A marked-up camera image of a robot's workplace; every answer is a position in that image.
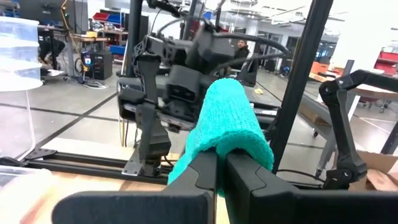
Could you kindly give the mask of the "black aluminium table frame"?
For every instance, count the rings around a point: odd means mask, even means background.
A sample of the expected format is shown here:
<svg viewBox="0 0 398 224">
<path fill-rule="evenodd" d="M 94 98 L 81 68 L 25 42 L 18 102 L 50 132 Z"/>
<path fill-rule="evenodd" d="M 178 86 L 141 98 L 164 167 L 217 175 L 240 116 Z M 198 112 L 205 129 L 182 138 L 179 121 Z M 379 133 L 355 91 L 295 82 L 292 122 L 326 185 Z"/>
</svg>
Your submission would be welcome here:
<svg viewBox="0 0 398 224">
<path fill-rule="evenodd" d="M 12 157 L 0 157 L 0 165 L 48 169 L 57 172 L 92 175 L 111 179 L 131 180 L 150 184 L 165 185 L 166 175 L 171 171 L 170 165 L 156 168 L 158 174 L 154 177 L 138 175 L 130 176 L 122 173 L 127 161 L 105 157 L 87 156 L 58 152 L 51 149 L 34 149 L 21 160 Z"/>
</svg>

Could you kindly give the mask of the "red blue bin shelf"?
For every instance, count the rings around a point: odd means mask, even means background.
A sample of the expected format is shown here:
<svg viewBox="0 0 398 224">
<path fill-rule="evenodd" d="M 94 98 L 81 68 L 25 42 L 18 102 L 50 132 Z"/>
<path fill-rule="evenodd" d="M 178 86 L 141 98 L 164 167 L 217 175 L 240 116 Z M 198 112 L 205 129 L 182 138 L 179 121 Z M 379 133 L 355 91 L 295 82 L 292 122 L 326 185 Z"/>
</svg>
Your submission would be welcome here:
<svg viewBox="0 0 398 224">
<path fill-rule="evenodd" d="M 99 35 L 108 38 L 106 48 L 120 57 L 124 55 L 127 43 L 126 16 L 123 12 L 101 9 L 92 17 L 96 23 L 101 24 L 101 28 L 98 28 Z"/>
</svg>

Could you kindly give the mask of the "cardboard box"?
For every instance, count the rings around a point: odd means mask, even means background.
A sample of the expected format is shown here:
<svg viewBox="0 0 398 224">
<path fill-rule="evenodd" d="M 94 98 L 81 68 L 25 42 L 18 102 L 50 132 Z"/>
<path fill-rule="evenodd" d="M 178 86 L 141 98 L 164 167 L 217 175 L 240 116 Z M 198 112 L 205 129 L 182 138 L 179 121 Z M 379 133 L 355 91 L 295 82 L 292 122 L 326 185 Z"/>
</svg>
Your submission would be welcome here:
<svg viewBox="0 0 398 224">
<path fill-rule="evenodd" d="M 366 163 L 365 177 L 350 184 L 350 191 L 393 191 L 398 192 L 398 156 L 358 151 Z"/>
</svg>

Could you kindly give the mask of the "person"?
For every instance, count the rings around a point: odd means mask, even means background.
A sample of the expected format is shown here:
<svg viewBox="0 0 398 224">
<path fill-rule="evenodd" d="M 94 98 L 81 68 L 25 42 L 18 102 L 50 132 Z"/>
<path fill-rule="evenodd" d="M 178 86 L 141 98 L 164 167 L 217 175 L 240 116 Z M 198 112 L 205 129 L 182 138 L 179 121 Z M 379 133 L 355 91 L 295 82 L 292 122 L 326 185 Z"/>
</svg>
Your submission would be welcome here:
<svg viewBox="0 0 398 224">
<path fill-rule="evenodd" d="M 249 55 L 248 44 L 246 40 L 238 40 L 237 50 L 234 53 L 234 59 L 247 58 Z M 231 65 L 232 69 L 240 70 L 243 66 L 243 62 Z"/>
</svg>

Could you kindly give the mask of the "clear plastic lid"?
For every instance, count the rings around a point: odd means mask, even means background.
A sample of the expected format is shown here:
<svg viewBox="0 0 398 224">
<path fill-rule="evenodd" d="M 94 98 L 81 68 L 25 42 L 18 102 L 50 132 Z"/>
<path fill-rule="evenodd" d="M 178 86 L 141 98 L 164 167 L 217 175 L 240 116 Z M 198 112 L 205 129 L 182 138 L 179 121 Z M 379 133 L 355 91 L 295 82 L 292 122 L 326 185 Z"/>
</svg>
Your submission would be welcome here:
<svg viewBox="0 0 398 224">
<path fill-rule="evenodd" d="M 62 184 L 47 169 L 0 166 L 0 224 L 52 224 Z"/>
</svg>

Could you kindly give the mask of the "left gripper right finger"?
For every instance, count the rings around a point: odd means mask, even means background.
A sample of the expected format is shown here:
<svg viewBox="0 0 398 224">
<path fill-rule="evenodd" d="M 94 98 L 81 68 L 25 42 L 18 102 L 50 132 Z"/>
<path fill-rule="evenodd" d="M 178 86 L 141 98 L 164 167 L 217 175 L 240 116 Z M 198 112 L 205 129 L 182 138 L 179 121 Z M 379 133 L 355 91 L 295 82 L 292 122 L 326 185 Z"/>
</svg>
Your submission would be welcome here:
<svg viewBox="0 0 398 224">
<path fill-rule="evenodd" d="M 224 167 L 230 224 L 398 224 L 398 192 L 302 190 L 243 152 Z"/>
</svg>

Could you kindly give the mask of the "wooden table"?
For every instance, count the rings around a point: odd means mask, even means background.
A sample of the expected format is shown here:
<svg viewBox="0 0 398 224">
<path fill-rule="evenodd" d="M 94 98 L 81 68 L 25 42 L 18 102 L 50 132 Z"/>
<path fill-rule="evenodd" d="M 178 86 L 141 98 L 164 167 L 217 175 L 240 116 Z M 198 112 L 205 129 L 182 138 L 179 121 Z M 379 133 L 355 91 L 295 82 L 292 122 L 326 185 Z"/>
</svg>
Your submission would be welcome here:
<svg viewBox="0 0 398 224">
<path fill-rule="evenodd" d="M 71 38 L 79 42 L 107 42 L 109 40 L 107 37 L 87 37 L 81 34 L 72 34 Z"/>
</svg>

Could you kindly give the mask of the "black vertical frame post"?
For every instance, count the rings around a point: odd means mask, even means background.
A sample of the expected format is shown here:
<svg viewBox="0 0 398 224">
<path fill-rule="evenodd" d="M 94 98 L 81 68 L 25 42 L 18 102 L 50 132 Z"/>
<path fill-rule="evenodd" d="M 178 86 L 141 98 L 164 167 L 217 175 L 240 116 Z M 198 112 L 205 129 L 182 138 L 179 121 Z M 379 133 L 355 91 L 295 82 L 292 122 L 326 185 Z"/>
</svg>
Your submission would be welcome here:
<svg viewBox="0 0 398 224">
<path fill-rule="evenodd" d="M 277 115 L 274 137 L 271 140 L 274 153 L 273 174 L 277 173 L 284 155 L 332 5 L 333 0 L 312 0 L 310 5 L 300 42 L 296 48 L 293 68 L 289 75 L 281 109 Z"/>
<path fill-rule="evenodd" d="M 132 56 L 134 47 L 139 41 L 139 31 L 141 24 L 142 0 L 130 0 L 128 35 L 126 43 L 126 76 L 130 77 L 133 71 Z"/>
</svg>

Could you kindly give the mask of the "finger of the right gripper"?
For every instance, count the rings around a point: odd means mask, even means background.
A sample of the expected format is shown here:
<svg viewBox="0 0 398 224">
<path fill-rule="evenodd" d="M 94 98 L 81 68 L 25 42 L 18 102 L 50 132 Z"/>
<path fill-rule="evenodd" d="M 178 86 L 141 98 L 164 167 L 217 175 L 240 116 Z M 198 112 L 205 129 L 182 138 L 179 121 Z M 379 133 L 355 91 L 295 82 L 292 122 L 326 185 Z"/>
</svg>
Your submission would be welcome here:
<svg viewBox="0 0 398 224">
<path fill-rule="evenodd" d="M 163 47 L 161 40 L 147 35 L 134 48 L 134 73 L 140 77 L 144 98 L 137 106 L 136 124 L 141 129 L 138 145 L 141 174 L 157 177 L 160 174 L 161 158 L 169 153 L 171 142 L 167 131 L 156 116 L 158 94 L 156 75 L 161 57 L 151 47 Z"/>
</svg>

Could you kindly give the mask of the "teal elastic bandage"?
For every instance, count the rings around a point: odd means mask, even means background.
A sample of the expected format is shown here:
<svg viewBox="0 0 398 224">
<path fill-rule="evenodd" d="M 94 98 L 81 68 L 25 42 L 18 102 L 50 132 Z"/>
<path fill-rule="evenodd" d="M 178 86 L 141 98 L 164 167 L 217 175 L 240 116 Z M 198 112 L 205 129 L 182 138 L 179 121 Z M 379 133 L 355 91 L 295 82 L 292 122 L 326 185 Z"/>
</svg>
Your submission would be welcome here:
<svg viewBox="0 0 398 224">
<path fill-rule="evenodd" d="M 274 154 L 268 144 L 244 87 L 232 78 L 215 81 L 207 89 L 196 126 L 185 143 L 185 154 L 176 162 L 167 182 L 171 186 L 188 165 L 214 148 L 217 165 L 200 162 L 216 174 L 217 192 L 223 196 L 227 183 L 222 168 L 226 156 L 234 149 L 243 149 L 265 170 L 272 170 Z"/>
</svg>

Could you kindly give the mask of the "grey work table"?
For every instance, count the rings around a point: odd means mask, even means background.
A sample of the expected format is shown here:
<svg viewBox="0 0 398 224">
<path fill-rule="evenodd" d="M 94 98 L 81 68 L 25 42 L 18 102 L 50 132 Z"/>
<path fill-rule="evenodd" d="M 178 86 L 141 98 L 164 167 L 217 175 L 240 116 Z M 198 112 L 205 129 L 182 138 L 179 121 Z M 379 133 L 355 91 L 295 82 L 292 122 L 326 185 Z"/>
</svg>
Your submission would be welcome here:
<svg viewBox="0 0 398 224">
<path fill-rule="evenodd" d="M 398 102 L 398 93 L 376 88 L 369 85 L 360 85 L 348 93 L 347 113 L 349 117 L 354 115 L 356 106 L 361 98 L 371 100 L 382 100 L 383 102 Z M 318 161 L 315 175 L 320 176 L 326 169 L 332 154 L 335 152 L 335 135 L 331 127 L 331 119 L 326 106 L 321 98 L 314 100 L 307 95 L 303 95 L 298 114 L 313 128 L 313 135 L 320 134 L 326 139 L 320 160 Z M 389 133 L 388 138 L 379 148 L 383 154 L 393 154 L 398 147 L 398 121 L 394 123 L 394 128 Z"/>
</svg>

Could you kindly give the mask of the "black monitor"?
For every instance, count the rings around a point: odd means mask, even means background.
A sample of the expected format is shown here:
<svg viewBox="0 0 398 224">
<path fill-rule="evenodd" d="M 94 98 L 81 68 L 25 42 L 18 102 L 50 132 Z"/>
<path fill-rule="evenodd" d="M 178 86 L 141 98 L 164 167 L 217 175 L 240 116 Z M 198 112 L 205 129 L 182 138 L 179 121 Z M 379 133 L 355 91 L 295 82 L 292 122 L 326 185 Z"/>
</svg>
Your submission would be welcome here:
<svg viewBox="0 0 398 224">
<path fill-rule="evenodd" d="M 82 34 L 89 29 L 87 0 L 17 0 L 20 17 Z"/>
</svg>

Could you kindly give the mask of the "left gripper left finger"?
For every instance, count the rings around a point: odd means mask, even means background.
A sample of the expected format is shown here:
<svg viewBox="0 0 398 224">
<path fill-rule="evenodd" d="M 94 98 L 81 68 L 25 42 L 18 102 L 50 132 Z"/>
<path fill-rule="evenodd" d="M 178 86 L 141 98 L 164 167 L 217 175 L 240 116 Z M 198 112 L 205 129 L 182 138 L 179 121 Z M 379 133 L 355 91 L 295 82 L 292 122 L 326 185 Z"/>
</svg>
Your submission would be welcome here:
<svg viewBox="0 0 398 224">
<path fill-rule="evenodd" d="M 214 224 L 218 156 L 200 152 L 160 192 L 85 191 L 59 201 L 53 224 Z"/>
</svg>

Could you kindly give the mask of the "red cabinet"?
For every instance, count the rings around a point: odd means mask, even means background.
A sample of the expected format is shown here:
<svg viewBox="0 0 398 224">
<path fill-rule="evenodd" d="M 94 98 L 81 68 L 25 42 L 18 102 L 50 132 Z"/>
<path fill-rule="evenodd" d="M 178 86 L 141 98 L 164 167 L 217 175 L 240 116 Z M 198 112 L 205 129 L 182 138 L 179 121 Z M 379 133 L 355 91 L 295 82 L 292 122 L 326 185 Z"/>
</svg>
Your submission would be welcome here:
<svg viewBox="0 0 398 224">
<path fill-rule="evenodd" d="M 387 47 L 383 47 L 374 64 L 374 69 L 382 70 L 385 75 L 397 75 L 398 52 L 393 52 Z"/>
</svg>

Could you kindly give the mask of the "clear plastic container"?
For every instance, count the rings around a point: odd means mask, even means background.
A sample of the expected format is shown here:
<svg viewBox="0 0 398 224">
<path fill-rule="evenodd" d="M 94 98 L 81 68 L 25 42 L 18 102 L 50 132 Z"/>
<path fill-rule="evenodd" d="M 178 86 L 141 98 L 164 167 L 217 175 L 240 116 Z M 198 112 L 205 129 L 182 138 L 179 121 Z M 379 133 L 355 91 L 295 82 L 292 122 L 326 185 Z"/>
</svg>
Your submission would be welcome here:
<svg viewBox="0 0 398 224">
<path fill-rule="evenodd" d="M 42 86 L 38 22 L 0 16 L 0 157 L 35 146 L 29 92 Z"/>
</svg>

